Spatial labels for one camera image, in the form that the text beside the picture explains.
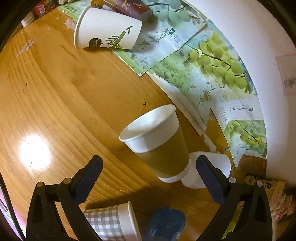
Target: blue gripper pad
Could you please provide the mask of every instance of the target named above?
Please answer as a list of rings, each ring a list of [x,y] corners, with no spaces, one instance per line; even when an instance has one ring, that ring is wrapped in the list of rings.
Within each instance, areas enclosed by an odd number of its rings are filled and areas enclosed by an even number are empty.
[[[222,205],[225,202],[226,194],[225,185],[223,185],[220,182],[221,180],[218,179],[221,178],[221,170],[215,168],[205,155],[199,156],[196,159],[196,169],[209,193],[211,194],[214,202]]]
[[[73,189],[74,203],[84,203],[90,194],[94,184],[103,170],[103,160],[100,156],[94,156],[85,168],[80,169],[73,177],[71,188]]]

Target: blue object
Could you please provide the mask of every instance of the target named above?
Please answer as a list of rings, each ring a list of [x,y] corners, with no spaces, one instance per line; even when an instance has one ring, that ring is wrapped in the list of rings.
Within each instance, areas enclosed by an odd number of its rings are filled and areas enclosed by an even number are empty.
[[[226,200],[226,194],[225,187],[222,186],[222,182],[220,182],[218,179],[218,174],[220,177],[226,179],[225,175],[220,169],[215,168],[205,155],[199,156],[197,158],[196,169],[209,193],[211,194],[214,202],[219,203],[222,206]]]
[[[176,241],[185,226],[185,215],[179,210],[157,210],[146,228],[142,241]]]

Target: checkered paper cup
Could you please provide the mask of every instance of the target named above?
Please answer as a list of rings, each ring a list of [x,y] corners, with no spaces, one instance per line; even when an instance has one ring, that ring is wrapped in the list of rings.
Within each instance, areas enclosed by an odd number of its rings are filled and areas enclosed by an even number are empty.
[[[141,241],[131,202],[85,210],[87,221],[103,241]]]

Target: white container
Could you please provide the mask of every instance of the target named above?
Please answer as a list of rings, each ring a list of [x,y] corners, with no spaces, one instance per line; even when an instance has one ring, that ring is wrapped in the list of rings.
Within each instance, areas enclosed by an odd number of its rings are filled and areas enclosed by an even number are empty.
[[[117,12],[87,7],[78,18],[74,32],[75,48],[114,47],[131,49],[140,34],[142,22]]]
[[[190,170],[189,153],[172,104],[140,116],[119,135],[156,175],[166,183],[179,181]]]
[[[32,12],[29,12],[27,16],[22,20],[22,25],[24,27],[28,26],[30,23],[32,23],[35,19],[35,16]]]
[[[201,155],[205,155],[215,168],[220,169],[226,177],[229,177],[231,163],[228,156],[219,153],[197,151],[189,154],[191,170],[181,179],[184,186],[193,189],[206,188],[202,178],[196,170],[196,159]]]
[[[130,201],[116,206],[85,210],[83,214],[103,241],[141,241]]]

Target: white backdrop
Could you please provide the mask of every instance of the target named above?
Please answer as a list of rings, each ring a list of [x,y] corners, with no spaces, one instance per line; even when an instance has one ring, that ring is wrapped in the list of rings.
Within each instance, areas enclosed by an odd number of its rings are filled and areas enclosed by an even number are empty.
[[[296,185],[296,96],[284,96],[275,56],[296,53],[257,0],[187,0],[234,46],[257,89],[267,132],[267,176]]]

